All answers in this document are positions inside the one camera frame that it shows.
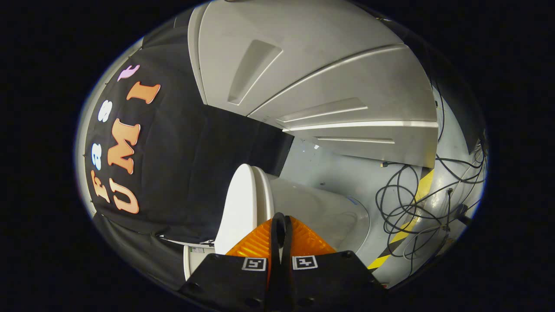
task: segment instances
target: white bucket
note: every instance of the white bucket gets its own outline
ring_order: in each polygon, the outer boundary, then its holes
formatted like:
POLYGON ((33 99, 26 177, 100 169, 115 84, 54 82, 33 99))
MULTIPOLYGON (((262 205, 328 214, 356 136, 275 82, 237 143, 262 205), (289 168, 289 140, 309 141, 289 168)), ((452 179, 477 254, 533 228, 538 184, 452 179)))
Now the white bucket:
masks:
POLYGON ((214 243, 216 253, 227 253, 277 212, 300 220, 337 251, 357 252, 370 230, 368 212, 356 199, 293 183, 243 164, 229 185, 214 243))

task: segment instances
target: orange letter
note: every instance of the orange letter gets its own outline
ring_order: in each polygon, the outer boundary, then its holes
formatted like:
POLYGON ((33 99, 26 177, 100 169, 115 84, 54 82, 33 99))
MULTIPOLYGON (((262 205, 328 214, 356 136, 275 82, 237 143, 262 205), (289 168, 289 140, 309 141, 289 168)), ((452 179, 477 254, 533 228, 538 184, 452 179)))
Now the orange letter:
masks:
POLYGON ((94 170, 90 171, 90 176, 93 178, 94 192, 97 194, 97 196, 104 198, 109 203, 110 199, 108 198, 106 187, 102 185, 99 178, 94 176, 94 170))
POLYGON ((127 145, 127 141, 131 145, 137 144, 139 138, 140 124, 128 125, 123 124, 117 118, 112 126, 112 135, 118 145, 112 146, 108 149, 108 165, 116 164, 124 169, 127 169, 129 174, 133 173, 133 159, 123 159, 123 157, 131 156, 135 151, 127 145))
POLYGON ((156 94, 158 94, 158 91, 160 91, 159 84, 149 87, 148 85, 142 85, 140 81, 137 81, 131 90, 129 90, 127 100, 130 98, 139 98, 145 100, 147 104, 150 104, 154 100, 156 94))
POLYGON ((137 198, 135 197, 133 192, 131 192, 128 188, 117 184, 116 182, 114 182, 114 180, 112 180, 112 178, 110 178, 110 189, 112 189, 112 192, 114 193, 120 192, 126 195, 127 197, 129 197, 130 203, 126 203, 123 200, 119 200, 114 195, 115 206, 118 207, 119 210, 125 210, 126 212, 129 212, 129 213, 139 212, 139 205, 137 204, 137 198))

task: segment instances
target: tangled cables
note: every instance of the tangled cables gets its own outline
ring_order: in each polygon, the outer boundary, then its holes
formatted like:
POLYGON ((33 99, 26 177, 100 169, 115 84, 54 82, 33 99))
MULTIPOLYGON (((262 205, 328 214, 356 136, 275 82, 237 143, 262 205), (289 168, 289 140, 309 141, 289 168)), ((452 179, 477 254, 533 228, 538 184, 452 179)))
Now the tangled cables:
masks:
MULTIPOLYGON (((470 194, 472 193, 472 190, 474 189, 474 186, 476 184, 479 183, 483 183, 485 180, 482 179, 480 181, 478 181, 478 177, 480 176, 483 166, 486 162, 486 153, 484 151, 483 145, 480 144, 479 149, 476 150, 476 153, 478 153, 479 151, 482 151, 482 159, 480 161, 478 161, 476 159, 476 154, 474 155, 474 163, 478 163, 479 165, 474 165, 473 163, 469 163, 469 162, 465 162, 463 160, 457 160, 457 159, 449 159, 449 158, 440 158, 439 155, 436 155, 436 160, 439 160, 440 163, 445 167, 445 169, 451 174, 453 175, 457 181, 447 184, 443 187, 441 187, 440 189, 435 190, 433 193, 430 193, 420 199, 416 199, 416 193, 418 191, 418 174, 416 173, 416 171, 414 170, 414 168, 410 165, 404 164, 403 167, 398 170, 387 182, 387 184, 380 188, 377 192, 376 192, 376 196, 375 196, 375 200, 376 200, 376 206, 378 208, 378 210, 380 211, 380 214, 382 216, 382 218, 384 219, 384 232, 386 232, 388 234, 387 236, 387 248, 389 250, 389 253, 391 256, 394 257, 403 257, 407 260, 411 261, 411 272, 409 273, 409 276, 412 274, 412 261, 414 260, 415 256, 415 252, 417 252, 418 250, 420 250, 421 248, 423 248, 434 236, 436 233, 438 233, 441 229, 444 230, 446 232, 442 243, 440 244, 440 246, 436 249, 436 251, 429 257, 429 259, 426 261, 425 264, 428 263, 428 261, 430 259, 432 259, 433 257, 435 257, 435 255, 437 255, 437 253, 441 250, 441 248, 443 248, 443 246, 445 245, 445 242, 447 241, 447 238, 449 236, 449 223, 453 222, 454 220, 457 219, 457 217, 461 214, 464 214, 466 212, 466 210, 463 211, 463 205, 458 205, 456 209, 454 209, 453 211, 451 211, 451 194, 454 191, 454 189, 456 188, 457 185, 459 185, 460 183, 465 183, 465 184, 472 184, 472 188, 471 190, 468 192, 468 194, 466 195, 466 197, 461 201, 461 203, 463 203, 468 196, 470 196, 470 194), (466 172, 468 172, 468 170, 470 168, 476 168, 479 169, 478 173, 469 177, 469 178, 461 178, 458 175, 456 175, 445 163, 444 161, 449 161, 449 162, 458 162, 458 163, 463 163, 468 165, 468 169, 466 172), (415 185, 415 190, 411 191, 409 188, 404 187, 403 185, 400 185, 400 180, 401 180, 401 174, 407 170, 410 169, 410 171, 412 171, 412 173, 414 174, 414 177, 416 179, 416 185, 415 185), (397 177, 397 184, 391 184, 391 182, 393 181, 393 179, 395 179, 395 177, 397 177), (385 197, 385 192, 388 188, 396 188, 397 190, 397 200, 398 200, 398 204, 399 206, 395 209, 393 209, 390 213, 385 213, 384 209, 383 209, 383 203, 384 203, 384 197, 385 197), (406 191, 410 196, 411 196, 411 203, 410 204, 404 204, 401 200, 401 189, 406 191), (423 207, 423 202, 428 199, 429 197, 437 194, 438 192, 441 192, 442 190, 447 190, 447 195, 448 195, 448 201, 447 201, 447 214, 437 217, 435 216, 433 213, 429 212, 428 210, 426 210, 423 207), (407 218, 410 218, 406 225, 404 227, 401 227, 399 225, 399 222, 403 222, 403 220, 406 220, 407 218), (408 226, 411 224, 411 222, 415 219, 415 218, 421 218, 421 219, 430 219, 430 220, 434 220, 437 225, 434 227, 429 227, 427 229, 424 229, 422 231, 419 232, 415 232, 415 231, 411 231, 411 230, 407 230, 408 226), (407 233, 407 234, 415 234, 415 236, 407 243, 406 247, 403 250, 402 254, 395 254, 393 252, 393 250, 391 250, 390 244, 389 242, 391 241, 391 235, 397 234, 397 233, 407 233), (427 238, 424 243, 420 244, 419 247, 416 247, 417 245, 417 241, 418 241, 418 236, 421 234, 425 234, 425 233, 431 233, 433 232, 432 235, 430 235, 429 238, 427 238), (414 240, 414 244, 413 244, 413 248, 412 248, 412 252, 410 253, 406 253, 406 249, 408 248, 409 245, 411 245, 411 242, 414 240)), ((389 164, 394 164, 394 163, 384 163, 383 167, 386 167, 389 164)))

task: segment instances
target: gray floor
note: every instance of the gray floor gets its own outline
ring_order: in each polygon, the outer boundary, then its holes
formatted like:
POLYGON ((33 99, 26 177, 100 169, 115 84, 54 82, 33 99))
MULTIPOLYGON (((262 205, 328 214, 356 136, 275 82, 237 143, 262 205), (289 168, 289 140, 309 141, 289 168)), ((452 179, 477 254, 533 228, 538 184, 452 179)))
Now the gray floor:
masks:
MULTIPOLYGON (((443 127, 441 124, 441 101, 437 91, 435 91, 434 96, 439 103, 437 118, 441 130, 443 127)), ((444 106, 446 127, 443 131, 441 141, 438 144, 437 154, 442 158, 460 159, 470 163, 474 162, 475 155, 468 154, 462 130, 458 125, 451 109, 445 102, 445 99, 444 106)), ((481 159, 481 153, 477 154, 477 158, 479 160, 481 159)), ((357 252, 357 255, 367 266, 370 265, 382 253, 384 248, 387 247, 387 234, 383 230, 384 220, 382 219, 380 212, 377 210, 375 203, 376 192, 381 187, 386 185, 391 176, 402 167, 402 165, 389 165, 386 168, 381 168, 381 163, 382 161, 380 160, 335 154, 330 150, 326 150, 322 147, 316 148, 316 146, 312 143, 295 138, 280 175, 281 178, 303 185, 327 190, 345 196, 352 196, 358 199, 366 207, 369 211, 371 220, 370 231, 365 242, 363 243, 363 246, 357 252)), ((454 162, 445 163, 459 177, 467 178, 478 173, 478 169, 475 168, 470 168, 470 170, 468 170, 468 165, 454 162)), ((418 174, 418 178, 420 178, 422 168, 416 166, 413 167, 418 174)), ((405 172, 407 172, 407 174, 403 173, 400 184, 414 190, 416 188, 414 174, 409 174, 408 170, 405 172)), ((484 176, 485 170, 483 169, 478 177, 479 180, 482 180, 484 176)), ((457 179, 453 177, 439 161, 436 161, 430 192, 456 181, 457 179)), ((454 185, 453 188, 454 191, 451 199, 452 208, 456 207, 457 204, 467 196, 468 192, 472 188, 472 185, 459 183, 454 185)), ((477 184, 472 189, 471 195, 465 200, 465 204, 470 206, 475 203, 481 197, 482 189, 483 183, 477 184)), ((410 196, 406 193, 401 194, 401 199, 407 204, 411 201, 410 196)), ((383 204, 384 212, 388 213, 397 206, 397 193, 394 188, 390 188, 386 192, 383 204)), ((467 215, 471 217, 477 207, 478 205, 469 210, 467 215)), ((426 200, 425 209, 437 217, 446 215, 446 190, 440 191, 426 200)), ((420 232, 430 227, 436 227, 437 225, 438 223, 434 220, 420 218, 413 228, 413 231, 420 232)), ((449 234, 449 238, 457 239, 464 231, 465 226, 456 221, 450 223, 450 228, 451 232, 449 234)), ((417 239, 416 248, 420 247, 421 242, 425 242, 430 237, 429 235, 431 234, 420 234, 417 239)), ((440 230, 439 233, 435 234, 424 247, 415 253, 415 258, 412 263, 413 272, 424 264, 430 255, 437 249, 445 235, 446 232, 440 230)), ((415 235, 413 234, 409 235, 395 250, 395 254, 401 255, 403 251, 406 253, 412 252, 414 237, 415 235)), ((410 260, 403 257, 396 258, 390 256, 383 265, 374 271, 373 274, 380 282, 387 283, 387 287, 391 287, 407 278, 410 271, 410 260)))

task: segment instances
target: black fabric backdrop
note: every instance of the black fabric backdrop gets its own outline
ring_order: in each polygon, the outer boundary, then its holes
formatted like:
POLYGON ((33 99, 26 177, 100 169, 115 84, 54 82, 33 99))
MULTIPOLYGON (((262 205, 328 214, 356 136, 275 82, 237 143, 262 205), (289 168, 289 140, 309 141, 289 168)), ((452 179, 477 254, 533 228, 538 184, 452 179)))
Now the black fabric backdrop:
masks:
POLYGON ((99 213, 93 223, 110 247, 142 274, 171 290, 185 284, 182 245, 126 229, 99 213))
MULTIPOLYGON (((98 212, 110 220, 141 233, 164 234, 188 243, 214 239, 223 213, 229 182, 243 163, 279 175, 292 136, 256 120, 202 103, 190 64, 186 21, 191 10, 179 15, 180 23, 164 23, 145 36, 143 48, 134 53, 106 85, 92 114, 86 140, 85 169, 89 191, 98 212), (127 79, 119 73, 140 64, 127 79), (150 104, 126 100, 131 87, 160 84, 150 104), (106 122, 98 121, 105 100, 113 107, 106 122), (108 166, 108 148, 116 118, 124 124, 140 124, 138 141, 132 146, 134 172, 115 164, 108 166), (102 147, 102 167, 91 160, 91 147, 102 147), (106 186, 110 203, 94 192, 90 171, 106 186), (133 192, 139 213, 118 210, 112 199, 109 178, 133 192)), ((128 202, 121 193, 118 199, 128 202)))

